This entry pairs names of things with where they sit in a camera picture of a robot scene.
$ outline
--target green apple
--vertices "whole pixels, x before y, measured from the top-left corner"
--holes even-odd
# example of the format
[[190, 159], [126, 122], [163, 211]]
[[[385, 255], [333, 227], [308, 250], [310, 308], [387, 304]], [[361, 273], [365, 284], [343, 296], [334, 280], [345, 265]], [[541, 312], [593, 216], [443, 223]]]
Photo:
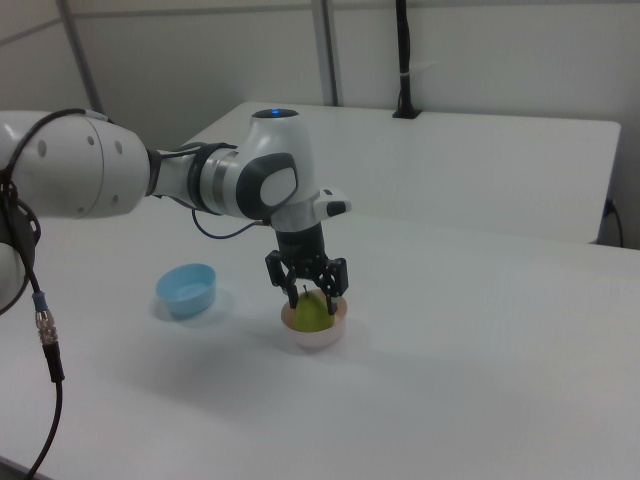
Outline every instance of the green apple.
[[298, 332], [319, 332], [333, 326], [335, 315], [329, 315], [327, 305], [316, 295], [304, 293], [298, 300], [293, 329]]

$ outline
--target metal connector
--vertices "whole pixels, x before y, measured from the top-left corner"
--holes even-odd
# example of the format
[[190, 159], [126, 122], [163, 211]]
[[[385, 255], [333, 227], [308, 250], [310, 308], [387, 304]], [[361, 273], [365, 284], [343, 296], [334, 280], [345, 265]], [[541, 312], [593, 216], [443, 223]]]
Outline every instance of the metal connector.
[[50, 310], [36, 312], [36, 327], [42, 345], [51, 345], [58, 341], [58, 332]]

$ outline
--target black cable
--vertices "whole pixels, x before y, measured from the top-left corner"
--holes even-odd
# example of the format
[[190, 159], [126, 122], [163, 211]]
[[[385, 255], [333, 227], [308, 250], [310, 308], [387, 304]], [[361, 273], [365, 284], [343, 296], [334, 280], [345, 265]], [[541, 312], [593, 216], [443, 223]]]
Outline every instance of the black cable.
[[5, 186], [0, 186], [0, 194], [2, 194], [2, 215], [7, 223], [7, 227], [9, 228], [9, 237], [11, 238], [11, 243], [13, 244], [14, 250], [18, 252], [20, 255], [20, 259], [22, 260], [22, 264], [24, 265], [24, 270], [31, 282], [31, 287], [33, 288], [34, 293], [40, 292], [40, 284], [38, 283], [38, 278], [36, 277], [35, 272], [33, 271], [33, 266], [30, 264], [29, 259], [22, 248], [22, 244], [18, 239], [18, 235], [16, 233], [16, 227], [13, 223], [13, 215], [12, 215], [12, 203], [14, 205], [18, 205], [17, 192], [15, 191], [15, 187], [10, 186], [9, 191], [5, 191]]
[[624, 248], [624, 237], [622, 236], [622, 221], [620, 221], [620, 214], [615, 205], [611, 205], [611, 213], [616, 216], [616, 223], [618, 224], [618, 236], [620, 238], [620, 248]]
[[226, 240], [228, 238], [236, 237], [236, 236], [240, 235], [242, 232], [246, 232], [251, 227], [254, 227], [256, 225], [261, 225], [262, 224], [262, 222], [256, 221], [256, 222], [250, 223], [249, 225], [245, 225], [244, 227], [242, 227], [237, 232], [230, 233], [229, 235], [213, 235], [213, 234], [207, 232], [204, 228], [202, 228], [202, 226], [198, 222], [198, 217], [196, 217], [196, 210], [195, 209], [191, 210], [191, 218], [193, 218], [193, 223], [196, 225], [198, 230], [200, 230], [200, 233], [202, 233], [203, 235], [205, 235], [205, 236], [207, 236], [209, 238], [213, 238], [215, 240]]
[[33, 270], [33, 265], [31, 265], [31, 262], [27, 258], [24, 245], [22, 244], [18, 235], [18, 231], [16, 229], [13, 216], [15, 212], [20, 213], [20, 209], [26, 212], [29, 223], [35, 225], [35, 231], [32, 232], [34, 235], [35, 243], [37, 243], [38, 239], [40, 238], [40, 223], [38, 222], [36, 215], [28, 207], [28, 205], [26, 205], [18, 198], [18, 189], [12, 181], [12, 176], [24, 148], [29, 143], [29, 141], [38, 133], [38, 131], [40, 131], [41, 128], [51, 123], [52, 121], [61, 117], [65, 117], [67, 115], [87, 115], [91, 118], [98, 118], [100, 120], [113, 123], [113, 121], [111, 121], [108, 117], [104, 117], [102, 115], [96, 114], [95, 112], [87, 111], [81, 108], [70, 108], [45, 115], [35, 124], [33, 124], [24, 135], [24, 137], [20, 139], [11, 155], [11, 158], [9, 159], [9, 162], [7, 163], [5, 168], [0, 170], [0, 210], [2, 211], [2, 216], [9, 230], [12, 247], [20, 255], [20, 259], [22, 260], [22, 264], [25, 269], [25, 280], [22, 284], [22, 287], [20, 288], [20, 291], [6, 307], [0, 310], [0, 315], [8, 311], [20, 299], [20, 297], [26, 290], [28, 281], [31, 282], [34, 292], [33, 300], [36, 307], [36, 323], [38, 324], [38, 333], [43, 344], [42, 348], [47, 360], [51, 381], [56, 384], [56, 407], [53, 415], [53, 421], [51, 423], [51, 428], [49, 430], [49, 435], [47, 436], [47, 439], [44, 443], [44, 446], [42, 447], [42, 450], [40, 451], [40, 454], [38, 455], [38, 458], [25, 477], [25, 479], [27, 480], [31, 480], [35, 476], [38, 468], [40, 468], [40, 465], [47, 456], [47, 453], [51, 448], [51, 444], [53, 443], [53, 439], [56, 436], [58, 424], [60, 423], [60, 416], [62, 413], [62, 380], [64, 380], [64, 372], [62, 370], [62, 362], [60, 360], [60, 347], [57, 341], [57, 333], [54, 326], [53, 316], [51, 315], [51, 312], [49, 311], [49, 308], [47, 306], [44, 292], [40, 290], [40, 285]]
[[36, 459], [35, 463], [27, 473], [24, 480], [32, 480], [35, 476], [36, 472], [42, 465], [44, 458], [47, 456], [49, 452], [49, 448], [51, 448], [51, 444], [53, 443], [53, 439], [56, 436], [56, 431], [58, 430], [58, 424], [60, 423], [60, 415], [62, 414], [62, 381], [56, 382], [56, 410], [53, 414], [53, 422], [51, 423], [51, 428], [49, 429], [49, 435], [47, 436], [47, 440], [44, 442], [42, 450], [40, 451], [40, 455]]
[[59, 110], [57, 112], [50, 113], [49, 115], [45, 115], [36, 123], [34, 123], [33, 126], [26, 133], [26, 135], [22, 137], [20, 142], [18, 142], [18, 145], [16, 146], [15, 150], [13, 151], [13, 154], [11, 155], [11, 159], [9, 160], [9, 163], [2, 171], [3, 184], [5, 184], [6, 186], [9, 185], [9, 182], [11, 181], [11, 175], [13, 174], [13, 169], [15, 168], [16, 163], [18, 162], [18, 158], [20, 157], [22, 150], [24, 150], [24, 147], [27, 145], [29, 140], [31, 140], [33, 136], [36, 133], [38, 133], [38, 131], [42, 127], [44, 127], [47, 123], [50, 123], [57, 118], [65, 117], [67, 115], [84, 115], [86, 112], [87, 111], [83, 108], [68, 108], [66, 110]]

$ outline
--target bowl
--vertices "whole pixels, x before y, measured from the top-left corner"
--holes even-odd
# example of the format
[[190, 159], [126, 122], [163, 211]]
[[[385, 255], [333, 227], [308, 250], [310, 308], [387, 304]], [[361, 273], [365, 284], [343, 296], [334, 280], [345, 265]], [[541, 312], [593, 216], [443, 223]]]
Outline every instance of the bowl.
[[216, 272], [202, 263], [189, 263], [168, 271], [156, 283], [156, 295], [178, 318], [206, 310], [216, 298]]
[[[321, 290], [311, 290], [309, 293], [318, 296], [322, 301], [325, 300], [324, 293], [322, 293]], [[295, 330], [293, 328], [293, 320], [296, 316], [296, 311], [291, 308], [289, 302], [285, 303], [282, 307], [281, 318], [282, 323], [295, 343], [304, 348], [316, 349], [328, 347], [342, 337], [347, 322], [346, 315], [347, 301], [340, 297], [338, 298], [338, 310], [336, 311], [333, 326], [325, 330], [318, 332], [300, 332]]]

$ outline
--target cable connector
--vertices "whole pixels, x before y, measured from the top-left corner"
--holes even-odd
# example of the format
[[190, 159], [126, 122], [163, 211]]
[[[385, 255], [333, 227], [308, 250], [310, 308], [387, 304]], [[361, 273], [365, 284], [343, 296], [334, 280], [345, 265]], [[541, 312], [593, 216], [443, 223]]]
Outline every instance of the cable connector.
[[62, 360], [60, 359], [60, 345], [58, 344], [58, 331], [53, 319], [53, 314], [47, 306], [44, 292], [33, 294], [33, 303], [36, 307], [36, 326], [42, 342], [42, 350], [47, 359], [49, 376], [53, 383], [64, 380]]

